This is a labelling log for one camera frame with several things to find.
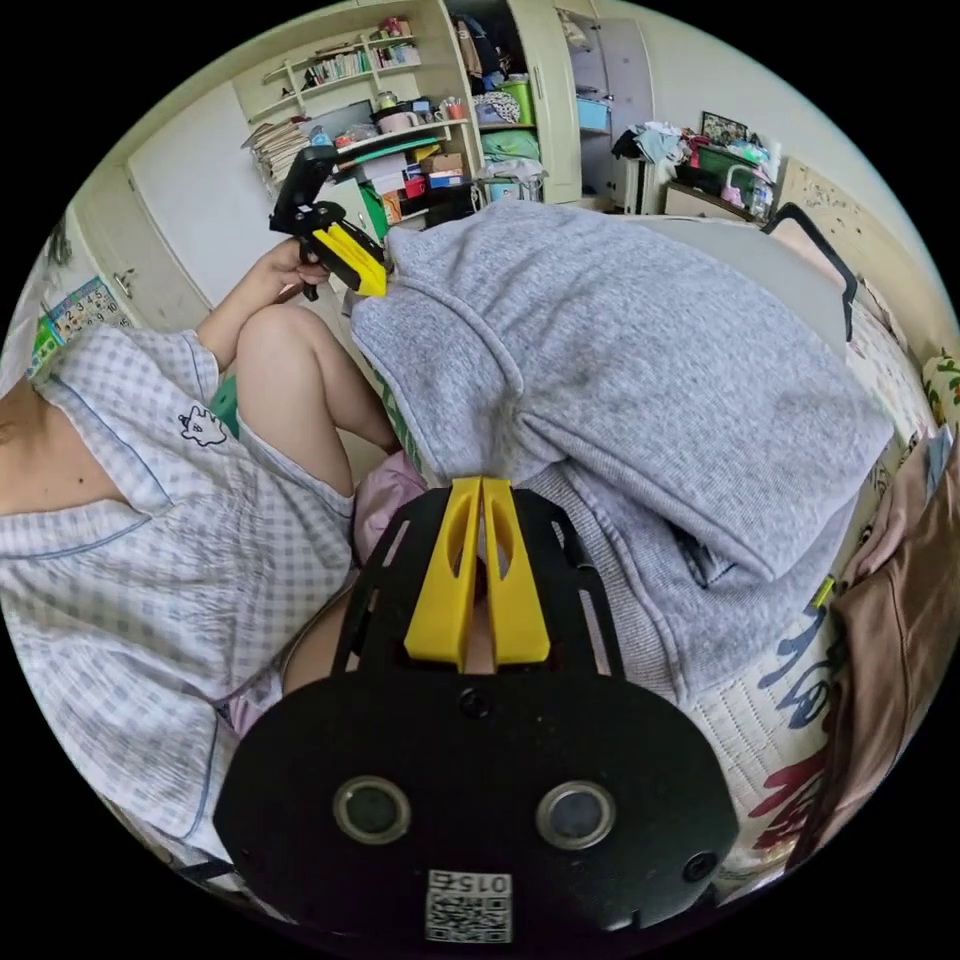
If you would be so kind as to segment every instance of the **checkered pajamas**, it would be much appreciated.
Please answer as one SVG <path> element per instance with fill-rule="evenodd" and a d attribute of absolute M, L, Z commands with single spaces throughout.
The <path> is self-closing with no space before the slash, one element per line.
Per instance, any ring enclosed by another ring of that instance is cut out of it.
<path fill-rule="evenodd" d="M 90 785 L 226 859 L 211 816 L 237 742 L 224 703 L 351 567 L 352 500 L 207 409 L 196 334 L 99 327 L 38 389 L 128 504 L 0 518 L 0 606 L 27 681 Z"/>

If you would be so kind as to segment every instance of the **screw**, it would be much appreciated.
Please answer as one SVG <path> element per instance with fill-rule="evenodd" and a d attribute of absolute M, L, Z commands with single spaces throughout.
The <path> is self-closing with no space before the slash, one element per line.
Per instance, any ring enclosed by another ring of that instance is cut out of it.
<path fill-rule="evenodd" d="M 490 713 L 490 704 L 476 690 L 464 690 L 460 696 L 460 709 L 471 720 L 482 720 Z"/>
<path fill-rule="evenodd" d="M 716 854 L 698 853 L 695 857 L 691 857 L 687 865 L 683 868 L 683 879 L 686 880 L 687 883 L 700 883 L 713 873 L 716 865 Z"/>

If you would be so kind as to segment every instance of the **gray hoodie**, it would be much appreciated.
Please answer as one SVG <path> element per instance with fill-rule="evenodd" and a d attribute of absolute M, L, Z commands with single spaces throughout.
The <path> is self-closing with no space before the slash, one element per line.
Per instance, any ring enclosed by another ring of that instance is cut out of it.
<path fill-rule="evenodd" d="M 504 200 L 394 230 L 353 337 L 441 479 L 563 507 L 628 677 L 674 702 L 776 644 L 892 428 L 768 289 L 635 222 Z"/>

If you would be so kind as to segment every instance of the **label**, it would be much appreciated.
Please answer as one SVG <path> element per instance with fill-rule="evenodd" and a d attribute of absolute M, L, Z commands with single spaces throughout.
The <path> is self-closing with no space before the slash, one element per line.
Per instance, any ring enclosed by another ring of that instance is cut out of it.
<path fill-rule="evenodd" d="M 510 943 L 510 874 L 431 870 L 425 924 L 424 935 L 434 943 Z"/>

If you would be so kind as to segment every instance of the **bare knee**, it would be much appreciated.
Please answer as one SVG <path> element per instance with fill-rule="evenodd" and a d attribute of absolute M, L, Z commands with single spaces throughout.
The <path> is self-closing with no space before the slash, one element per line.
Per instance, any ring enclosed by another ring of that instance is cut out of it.
<path fill-rule="evenodd" d="M 291 343 L 316 349 L 322 327 L 323 321 L 306 307 L 272 304 L 258 310 L 243 325 L 237 341 L 237 355 L 241 351 L 262 355 L 265 347 L 276 348 Z"/>

